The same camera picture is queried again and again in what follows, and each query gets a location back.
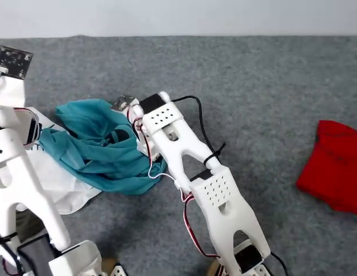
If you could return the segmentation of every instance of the carpet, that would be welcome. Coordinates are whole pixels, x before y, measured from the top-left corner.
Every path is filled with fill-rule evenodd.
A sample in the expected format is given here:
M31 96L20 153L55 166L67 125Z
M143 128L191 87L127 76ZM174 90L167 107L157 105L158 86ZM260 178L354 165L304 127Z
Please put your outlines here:
M271 249L293 276L357 275L357 216L335 212L295 187L318 120L357 129L357 37L130 37L0 40L33 52L27 105L54 118L76 99L166 91L200 97L206 131L253 207ZM199 131L192 100L177 103ZM188 176L202 166L184 158ZM130 276L205 275L211 260L192 244L182 203L164 178L142 196L102 193L64 216L72 242L96 242ZM213 252L205 219L189 207L193 229ZM267 264L277 275L281 266ZM0 276L4 275L0 264Z

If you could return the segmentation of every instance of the circuit board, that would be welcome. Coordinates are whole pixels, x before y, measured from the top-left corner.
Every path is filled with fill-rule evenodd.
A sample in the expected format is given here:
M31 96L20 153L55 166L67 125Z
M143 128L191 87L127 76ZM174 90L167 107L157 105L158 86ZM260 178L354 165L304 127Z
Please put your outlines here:
M6 69L2 75L25 79L32 58L32 53L0 46L0 67Z

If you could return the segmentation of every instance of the red and white wire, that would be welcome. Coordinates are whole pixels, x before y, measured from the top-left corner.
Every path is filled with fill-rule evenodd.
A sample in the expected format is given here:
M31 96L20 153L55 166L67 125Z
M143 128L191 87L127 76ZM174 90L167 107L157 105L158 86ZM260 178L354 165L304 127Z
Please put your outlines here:
M133 127L135 128L135 124L140 121L141 118L137 118L134 120L133 122ZM142 127L142 124L140 124L138 126L138 128L140 128L139 130L141 131L141 127ZM175 178L173 178L171 175L169 174L164 174L164 173L161 173L161 174L158 174L158 175L155 175L154 177L152 177L150 175L150 172L151 172L151 168L152 168L152 164L153 164L153 161L152 161L152 156L151 156L151 150L150 150L150 147L149 147L149 142L148 142L148 139L145 135L145 133L143 131L141 131L141 133L143 134L144 136L144 140L145 140L145 143L146 143L146 146L147 146L147 151L148 151L148 157L149 157L149 162L150 162L150 168L149 168L149 171L148 171L148 176L152 179L156 179L158 178L159 176L161 175L165 175L169 178L171 178L173 181L176 181ZM184 192L182 191L182 189L180 189L180 192L181 192L181 200L182 202L184 202L184 207L183 207L183 221L185 222L185 226L186 226L186 229L191 237L191 240L193 241L194 245L196 246L197 250L204 256L206 257L209 257L209 258L219 258L219 256L217 254L207 254L203 251L203 249L201 248L198 240L196 239L196 236L194 234L194 231L192 230L191 228L191 225L190 225L190 222L189 222L189 219L187 218L187 204L190 203L190 201L194 200L194 196L192 195L192 193L189 193L188 195L185 195Z
M141 120L141 118L135 119L135 120L133 121L133 127L135 127L135 124L136 124L138 121L140 121L140 120ZM149 171L148 171L148 176L149 176L149 178L151 178L151 179L156 179L156 178L158 178L158 177L165 176L165 177L169 177L170 179L172 179L172 180L175 182L176 179L175 179L172 175L165 174L165 173L163 173L163 172L161 172L160 174L157 174L157 175L155 175L155 176L152 176L152 175L151 175L151 169L153 168L153 158L152 158L152 155L151 155L151 150L150 150L150 146L149 146L149 141L148 141L148 139L147 139L145 133L141 130L141 127L142 127L142 126L143 126L143 125L140 124L140 125L138 126L138 130L140 130L141 133L142 133L143 136L144 136L146 148L147 148L147 151L148 151L148 157L149 157L149 162L150 162L150 167L149 167Z
M185 222L185 226L187 231L190 234L191 240L193 241L194 245L196 246L197 250L204 256L206 257L210 257L210 258L220 258L219 255L217 254L207 254L203 251L203 249L201 248L198 240L196 239L196 236L194 234L194 231L191 228L189 219L187 218L187 204L190 203L190 201L194 200L195 197L192 194L189 194L186 198L186 200L184 201L184 206L183 206L183 221Z

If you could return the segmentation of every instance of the white cloth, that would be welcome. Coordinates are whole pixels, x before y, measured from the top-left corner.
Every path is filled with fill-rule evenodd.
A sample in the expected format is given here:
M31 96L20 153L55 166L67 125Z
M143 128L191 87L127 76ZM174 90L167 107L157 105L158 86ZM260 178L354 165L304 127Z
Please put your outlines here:
M39 122L43 128L52 127L60 131L64 128L55 124L35 108L29 108L39 116ZM68 171L58 165L52 156L44 151L39 143L33 144L27 150L29 159L45 192L53 199L60 214L71 214L82 208L88 200L95 197L101 191L78 180ZM5 186L9 186L12 176L7 167L0 169L0 177ZM26 207L18 204L17 210L25 210Z

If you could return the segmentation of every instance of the white plastic bracket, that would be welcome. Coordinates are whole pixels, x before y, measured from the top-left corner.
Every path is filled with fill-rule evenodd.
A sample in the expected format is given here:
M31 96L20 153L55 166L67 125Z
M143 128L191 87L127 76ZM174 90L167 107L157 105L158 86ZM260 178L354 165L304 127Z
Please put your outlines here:
M70 245L67 229L44 192L17 132L9 128L0 130L0 167L3 166L8 167L13 179L8 187L0 179L0 236L16 231L16 205L22 203L43 221L53 245L60 251L65 250ZM14 237L7 244L16 252L20 242ZM0 255L14 265L2 246Z
M22 79L1 76L0 105L14 108L23 108L25 106L25 85Z
M229 275L241 275L233 254L233 236L238 230L249 237L263 259L270 255L270 248L254 211L240 194L229 168L221 165L212 170L212 174L207 180L197 178L192 181L191 191L205 216L220 262Z

